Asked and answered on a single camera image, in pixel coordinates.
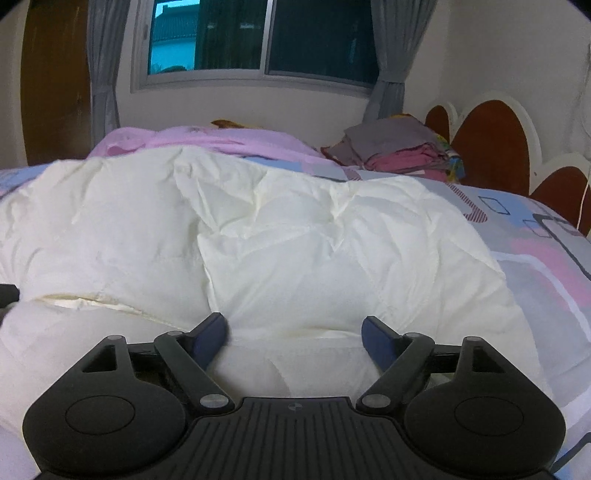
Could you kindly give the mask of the stack of folded clothes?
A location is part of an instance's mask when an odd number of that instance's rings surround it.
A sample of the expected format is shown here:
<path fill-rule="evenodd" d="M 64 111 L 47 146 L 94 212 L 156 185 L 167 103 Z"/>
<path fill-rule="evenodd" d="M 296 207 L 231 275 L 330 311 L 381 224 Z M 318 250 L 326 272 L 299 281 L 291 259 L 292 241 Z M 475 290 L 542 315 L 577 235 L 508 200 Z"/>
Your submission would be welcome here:
<path fill-rule="evenodd" d="M 440 134 L 411 115 L 346 129 L 335 145 L 321 149 L 342 166 L 377 173 L 413 175 L 446 183 L 465 178 L 464 162 Z"/>

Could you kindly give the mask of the window with metal frame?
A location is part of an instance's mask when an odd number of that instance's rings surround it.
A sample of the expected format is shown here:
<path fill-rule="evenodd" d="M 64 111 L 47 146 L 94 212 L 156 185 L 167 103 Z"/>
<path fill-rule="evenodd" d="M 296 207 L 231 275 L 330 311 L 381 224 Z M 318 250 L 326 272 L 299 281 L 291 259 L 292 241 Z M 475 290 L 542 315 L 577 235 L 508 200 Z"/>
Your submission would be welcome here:
<path fill-rule="evenodd" d="M 368 1 L 140 1 L 136 90 L 270 83 L 367 90 L 378 63 Z"/>

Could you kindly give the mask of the pink blanket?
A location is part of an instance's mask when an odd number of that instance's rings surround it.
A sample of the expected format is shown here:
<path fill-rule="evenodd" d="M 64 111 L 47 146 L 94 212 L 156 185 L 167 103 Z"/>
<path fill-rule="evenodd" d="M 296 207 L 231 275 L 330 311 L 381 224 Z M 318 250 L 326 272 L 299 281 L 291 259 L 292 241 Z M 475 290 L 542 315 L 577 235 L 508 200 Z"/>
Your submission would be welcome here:
<path fill-rule="evenodd" d="M 287 133 L 264 129 L 197 126 L 178 126 L 160 131 L 118 128 L 100 140 L 88 157 L 112 157 L 173 145 L 197 146 L 241 157 L 256 156 L 318 165 L 329 163 L 322 153 Z"/>

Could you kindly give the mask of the brown wooden door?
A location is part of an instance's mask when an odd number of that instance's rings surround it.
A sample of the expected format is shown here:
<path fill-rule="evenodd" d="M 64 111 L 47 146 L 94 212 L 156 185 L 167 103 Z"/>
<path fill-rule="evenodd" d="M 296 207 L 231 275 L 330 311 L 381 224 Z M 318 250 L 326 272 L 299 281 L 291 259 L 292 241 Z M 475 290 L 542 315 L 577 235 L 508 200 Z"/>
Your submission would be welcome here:
<path fill-rule="evenodd" d="M 86 1 L 32 1 L 21 56 L 21 118 L 27 163 L 90 152 Z"/>

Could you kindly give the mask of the yellow patterned pillow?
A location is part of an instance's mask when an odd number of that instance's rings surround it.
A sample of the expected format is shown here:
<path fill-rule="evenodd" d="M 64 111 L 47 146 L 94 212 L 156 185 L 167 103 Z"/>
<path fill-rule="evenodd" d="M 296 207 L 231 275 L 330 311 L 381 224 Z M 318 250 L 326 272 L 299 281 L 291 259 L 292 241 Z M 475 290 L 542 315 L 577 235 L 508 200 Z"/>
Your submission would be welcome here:
<path fill-rule="evenodd" d="M 218 129 L 256 129 L 256 126 L 245 125 L 228 119 L 216 119 L 211 121 L 211 125 Z"/>

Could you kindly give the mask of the patterned bed sheet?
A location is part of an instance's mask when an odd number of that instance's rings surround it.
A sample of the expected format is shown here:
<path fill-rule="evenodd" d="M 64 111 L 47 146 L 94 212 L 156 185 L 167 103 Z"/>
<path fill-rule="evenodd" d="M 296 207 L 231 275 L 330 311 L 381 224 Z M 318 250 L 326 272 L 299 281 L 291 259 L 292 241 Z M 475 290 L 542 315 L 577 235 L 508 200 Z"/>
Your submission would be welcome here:
<path fill-rule="evenodd" d="M 561 409 L 590 475 L 590 244 L 549 208 L 403 176 L 349 180 L 164 147 L 58 161 L 1 199 L 1 426 L 109 335 L 148 342 L 212 312 L 211 365 L 245 396 L 359 397 L 363 319 L 485 338 Z"/>

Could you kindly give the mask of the right grey curtain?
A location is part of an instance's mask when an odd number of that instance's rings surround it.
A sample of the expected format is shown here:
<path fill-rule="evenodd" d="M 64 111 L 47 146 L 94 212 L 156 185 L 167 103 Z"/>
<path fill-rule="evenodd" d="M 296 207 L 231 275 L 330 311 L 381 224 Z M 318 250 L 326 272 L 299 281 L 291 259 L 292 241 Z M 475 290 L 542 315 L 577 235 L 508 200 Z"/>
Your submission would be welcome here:
<path fill-rule="evenodd" d="M 436 0 L 370 2 L 379 75 L 363 121 L 403 112 L 406 80 L 436 5 Z"/>

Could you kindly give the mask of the red white headboard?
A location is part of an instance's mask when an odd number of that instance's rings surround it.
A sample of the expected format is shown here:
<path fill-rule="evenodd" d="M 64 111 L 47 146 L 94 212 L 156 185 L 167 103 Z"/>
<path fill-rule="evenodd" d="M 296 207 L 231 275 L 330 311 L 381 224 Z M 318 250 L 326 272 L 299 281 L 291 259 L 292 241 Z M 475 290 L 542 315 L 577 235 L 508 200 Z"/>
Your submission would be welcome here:
<path fill-rule="evenodd" d="M 529 197 L 581 234 L 590 234 L 590 161 L 578 152 L 545 160 L 534 122 L 517 100 L 488 92 L 462 113 L 449 102 L 438 102 L 425 124 L 462 158 L 463 184 Z"/>

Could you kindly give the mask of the grey curtain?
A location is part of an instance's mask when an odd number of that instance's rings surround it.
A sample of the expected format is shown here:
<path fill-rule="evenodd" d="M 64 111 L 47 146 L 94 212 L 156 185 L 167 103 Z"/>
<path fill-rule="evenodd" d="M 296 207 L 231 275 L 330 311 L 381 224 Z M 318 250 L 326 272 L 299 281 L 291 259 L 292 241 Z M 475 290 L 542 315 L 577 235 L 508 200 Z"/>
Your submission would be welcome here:
<path fill-rule="evenodd" d="M 363 121 L 403 112 L 406 80 L 436 5 L 436 0 L 370 2 L 379 75 Z"/>
<path fill-rule="evenodd" d="M 129 7 L 129 0 L 88 2 L 86 56 L 92 146 L 120 125 L 116 83 Z"/>

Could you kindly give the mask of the white puffer jacket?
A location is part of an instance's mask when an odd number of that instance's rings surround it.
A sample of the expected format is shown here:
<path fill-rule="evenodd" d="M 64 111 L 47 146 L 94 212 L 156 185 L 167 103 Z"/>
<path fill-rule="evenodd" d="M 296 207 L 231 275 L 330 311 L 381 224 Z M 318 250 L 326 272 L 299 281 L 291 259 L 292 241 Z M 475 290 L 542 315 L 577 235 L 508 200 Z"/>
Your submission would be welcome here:
<path fill-rule="evenodd" d="M 39 479 L 548 479 L 550 395 L 418 180 L 164 147 L 1 200 L 1 423 Z"/>

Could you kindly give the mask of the left grey curtain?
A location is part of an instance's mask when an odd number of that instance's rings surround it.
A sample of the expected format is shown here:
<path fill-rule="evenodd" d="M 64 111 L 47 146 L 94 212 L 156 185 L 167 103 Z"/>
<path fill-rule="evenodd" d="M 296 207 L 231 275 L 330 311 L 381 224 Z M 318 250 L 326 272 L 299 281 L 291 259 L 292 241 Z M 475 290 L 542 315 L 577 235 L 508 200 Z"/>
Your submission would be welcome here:
<path fill-rule="evenodd" d="M 88 2 L 86 56 L 92 146 L 120 125 L 116 83 L 129 7 L 129 0 Z"/>

